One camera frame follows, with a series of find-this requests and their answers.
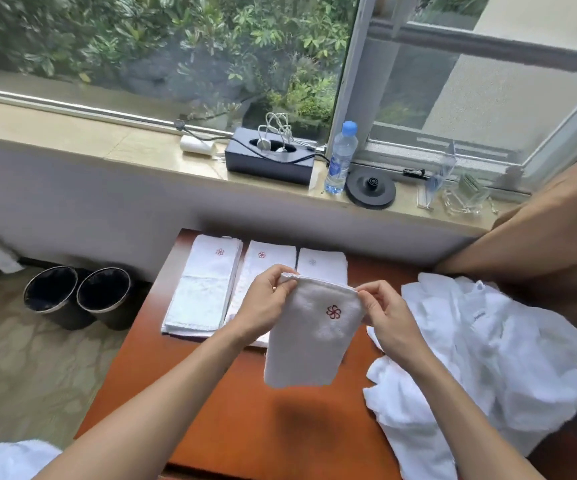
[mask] person's left hand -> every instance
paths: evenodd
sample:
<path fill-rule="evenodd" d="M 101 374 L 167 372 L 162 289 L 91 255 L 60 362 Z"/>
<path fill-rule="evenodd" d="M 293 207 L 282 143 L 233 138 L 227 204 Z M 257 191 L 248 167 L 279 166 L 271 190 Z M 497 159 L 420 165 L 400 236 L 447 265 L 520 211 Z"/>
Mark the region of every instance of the person's left hand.
<path fill-rule="evenodd" d="M 288 266 L 276 264 L 257 275 L 246 292 L 240 310 L 231 320 L 232 326 L 239 327 L 247 340 L 246 345 L 273 328 L 282 313 L 286 298 L 297 286 L 295 280 L 278 286 L 277 281 L 282 273 L 297 274 Z"/>

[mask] white wall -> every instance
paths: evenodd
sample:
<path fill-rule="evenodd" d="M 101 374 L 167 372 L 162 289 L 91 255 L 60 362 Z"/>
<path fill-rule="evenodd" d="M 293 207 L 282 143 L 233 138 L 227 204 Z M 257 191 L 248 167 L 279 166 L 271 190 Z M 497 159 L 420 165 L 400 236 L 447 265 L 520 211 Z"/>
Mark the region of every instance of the white wall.
<path fill-rule="evenodd" d="M 490 0 L 473 31 L 577 49 L 577 0 Z M 423 131 L 529 154 L 576 106 L 576 73 L 462 55 Z"/>
<path fill-rule="evenodd" d="M 125 164 L 0 145 L 0 240 L 21 256 L 153 280 L 181 228 L 430 265 L 473 240 L 374 212 L 188 184 Z"/>

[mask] water bottle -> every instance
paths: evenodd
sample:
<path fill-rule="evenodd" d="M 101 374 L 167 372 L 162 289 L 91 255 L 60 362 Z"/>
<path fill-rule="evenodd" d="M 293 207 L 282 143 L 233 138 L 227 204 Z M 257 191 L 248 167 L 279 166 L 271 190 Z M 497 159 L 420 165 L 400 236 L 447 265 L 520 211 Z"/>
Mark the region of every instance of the water bottle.
<path fill-rule="evenodd" d="M 350 161 L 357 149 L 357 125 L 353 121 L 344 121 L 341 133 L 332 141 L 332 156 L 329 172 L 324 182 L 324 190 L 330 194 L 338 194 L 344 190 Z"/>

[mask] red flower embroidery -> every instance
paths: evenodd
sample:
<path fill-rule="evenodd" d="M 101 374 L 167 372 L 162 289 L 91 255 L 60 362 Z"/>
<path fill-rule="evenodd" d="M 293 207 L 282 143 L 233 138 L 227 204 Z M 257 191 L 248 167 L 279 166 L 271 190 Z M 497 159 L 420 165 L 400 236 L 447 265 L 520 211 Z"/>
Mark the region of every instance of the red flower embroidery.
<path fill-rule="evenodd" d="M 337 305 L 332 305 L 326 308 L 326 314 L 331 317 L 331 320 L 337 320 L 341 316 L 341 310 Z"/>

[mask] person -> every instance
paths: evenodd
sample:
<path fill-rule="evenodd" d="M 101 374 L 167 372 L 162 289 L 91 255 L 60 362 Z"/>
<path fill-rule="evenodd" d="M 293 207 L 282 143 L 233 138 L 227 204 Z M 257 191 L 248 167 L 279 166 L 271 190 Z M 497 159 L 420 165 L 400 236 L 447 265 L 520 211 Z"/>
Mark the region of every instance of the person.
<path fill-rule="evenodd" d="M 296 286 L 275 265 L 252 282 L 239 313 L 184 361 L 144 389 L 35 476 L 36 480 L 153 480 L 243 348 L 268 332 Z M 404 299 L 385 281 L 357 288 L 365 321 L 428 400 L 464 480 L 543 479 L 506 443 L 431 352 Z"/>

